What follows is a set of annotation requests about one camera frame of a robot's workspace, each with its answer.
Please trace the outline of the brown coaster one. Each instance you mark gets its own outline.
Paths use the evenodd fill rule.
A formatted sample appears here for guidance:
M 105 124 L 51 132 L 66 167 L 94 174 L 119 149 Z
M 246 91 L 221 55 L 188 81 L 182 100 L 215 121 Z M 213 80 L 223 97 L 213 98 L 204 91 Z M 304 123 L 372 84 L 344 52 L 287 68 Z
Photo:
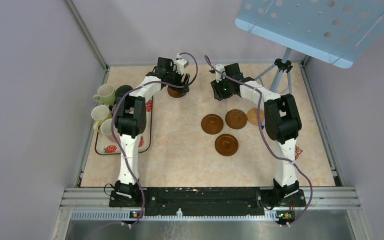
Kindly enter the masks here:
M 182 88 L 172 87 L 167 88 L 167 93 L 170 97 L 175 99 L 183 98 L 187 94 L 187 92 L 185 92 Z

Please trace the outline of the brown coaster four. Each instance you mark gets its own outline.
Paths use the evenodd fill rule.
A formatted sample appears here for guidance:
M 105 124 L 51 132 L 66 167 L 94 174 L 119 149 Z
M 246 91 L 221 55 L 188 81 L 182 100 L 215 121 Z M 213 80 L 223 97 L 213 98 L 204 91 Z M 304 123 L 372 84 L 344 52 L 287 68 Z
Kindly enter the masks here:
M 231 129 L 240 130 L 247 125 L 248 117 L 242 110 L 233 109 L 225 115 L 225 123 Z

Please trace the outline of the brown coaster three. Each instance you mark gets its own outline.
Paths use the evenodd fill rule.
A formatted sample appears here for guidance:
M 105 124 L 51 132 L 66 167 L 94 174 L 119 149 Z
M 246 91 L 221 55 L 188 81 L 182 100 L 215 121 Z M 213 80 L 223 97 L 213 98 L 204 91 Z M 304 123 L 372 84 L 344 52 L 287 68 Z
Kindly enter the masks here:
M 223 119 L 216 114 L 206 115 L 201 121 L 202 130 L 209 135 L 217 135 L 224 128 Z

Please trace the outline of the light wooden coaster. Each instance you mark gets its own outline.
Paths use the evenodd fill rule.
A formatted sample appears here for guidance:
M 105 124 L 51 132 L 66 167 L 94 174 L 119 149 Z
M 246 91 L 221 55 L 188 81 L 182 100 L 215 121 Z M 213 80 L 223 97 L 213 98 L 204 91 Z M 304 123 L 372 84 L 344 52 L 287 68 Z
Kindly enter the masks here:
M 257 108 L 252 108 L 247 112 L 248 122 L 254 126 L 259 125 L 257 113 L 258 113 Z M 261 125 L 265 126 L 265 112 L 263 110 L 260 110 L 259 115 L 260 115 Z

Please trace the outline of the brown coaster five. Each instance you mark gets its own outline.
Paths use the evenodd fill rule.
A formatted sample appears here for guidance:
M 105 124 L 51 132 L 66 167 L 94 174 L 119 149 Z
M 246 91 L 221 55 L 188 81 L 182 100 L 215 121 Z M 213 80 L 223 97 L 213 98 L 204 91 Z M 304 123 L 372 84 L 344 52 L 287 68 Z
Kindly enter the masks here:
M 221 156 L 231 157 L 239 150 L 239 141 L 231 134 L 222 134 L 215 140 L 214 147 Z

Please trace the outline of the strawberry print tray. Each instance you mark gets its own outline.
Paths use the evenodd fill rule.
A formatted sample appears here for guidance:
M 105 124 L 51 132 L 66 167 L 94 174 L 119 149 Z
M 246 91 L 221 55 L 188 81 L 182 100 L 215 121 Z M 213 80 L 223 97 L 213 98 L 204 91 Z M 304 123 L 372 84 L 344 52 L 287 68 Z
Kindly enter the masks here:
M 146 152 L 150 147 L 152 143 L 152 120 L 153 120 L 153 100 L 152 97 L 151 100 L 149 100 L 146 104 L 146 117 L 147 117 L 147 123 L 146 123 L 146 129 L 142 136 L 140 137 L 139 142 L 139 153 Z M 120 155 L 121 150 L 120 147 L 117 145 L 116 142 L 109 141 L 106 137 L 104 137 L 101 132 L 100 128 L 96 136 L 96 142 L 95 142 L 95 151 L 98 155 L 101 156 L 108 156 L 108 155 Z

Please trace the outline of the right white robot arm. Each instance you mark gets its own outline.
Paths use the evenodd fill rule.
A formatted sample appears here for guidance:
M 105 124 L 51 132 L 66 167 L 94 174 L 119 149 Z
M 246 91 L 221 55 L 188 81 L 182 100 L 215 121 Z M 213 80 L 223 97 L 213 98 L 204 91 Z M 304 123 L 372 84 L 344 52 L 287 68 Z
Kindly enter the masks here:
M 253 78 L 244 77 L 237 63 L 209 67 L 216 76 L 211 82 L 216 100 L 238 96 L 254 103 L 258 111 L 264 111 L 264 117 L 257 116 L 257 124 L 264 144 L 278 161 L 273 179 L 273 204 L 287 206 L 300 190 L 296 146 L 302 121 L 294 96 L 280 95 Z

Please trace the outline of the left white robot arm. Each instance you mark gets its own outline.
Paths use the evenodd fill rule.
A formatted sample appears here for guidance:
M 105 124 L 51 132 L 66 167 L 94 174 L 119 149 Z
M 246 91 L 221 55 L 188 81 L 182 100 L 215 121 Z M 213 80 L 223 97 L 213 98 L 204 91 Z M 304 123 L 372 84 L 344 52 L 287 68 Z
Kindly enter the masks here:
M 189 92 L 189 61 L 178 54 L 175 60 L 160 57 L 156 67 L 135 88 L 123 85 L 116 91 L 111 132 L 121 150 L 118 179 L 110 195 L 111 208 L 144 206 L 145 193 L 139 176 L 140 140 L 147 129 L 147 103 L 168 86 L 180 94 Z

